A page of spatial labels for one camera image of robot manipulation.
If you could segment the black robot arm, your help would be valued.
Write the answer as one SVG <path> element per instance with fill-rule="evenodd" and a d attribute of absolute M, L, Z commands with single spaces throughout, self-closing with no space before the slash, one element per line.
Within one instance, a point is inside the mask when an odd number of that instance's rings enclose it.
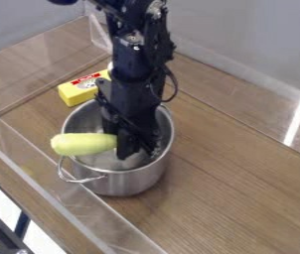
<path fill-rule="evenodd" d="M 88 0 L 106 15 L 113 45 L 109 78 L 98 81 L 95 100 L 103 130 L 117 136 L 117 157 L 158 150 L 162 133 L 155 118 L 175 44 L 167 31 L 166 0 Z"/>

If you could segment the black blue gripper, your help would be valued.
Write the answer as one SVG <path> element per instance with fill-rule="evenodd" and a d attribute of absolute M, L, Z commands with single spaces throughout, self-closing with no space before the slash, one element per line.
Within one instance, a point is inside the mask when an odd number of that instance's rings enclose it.
<path fill-rule="evenodd" d="M 110 79 L 98 82 L 103 132 L 117 135 L 117 158 L 126 160 L 141 150 L 159 147 L 155 110 L 162 103 L 169 60 L 169 40 L 113 40 Z"/>

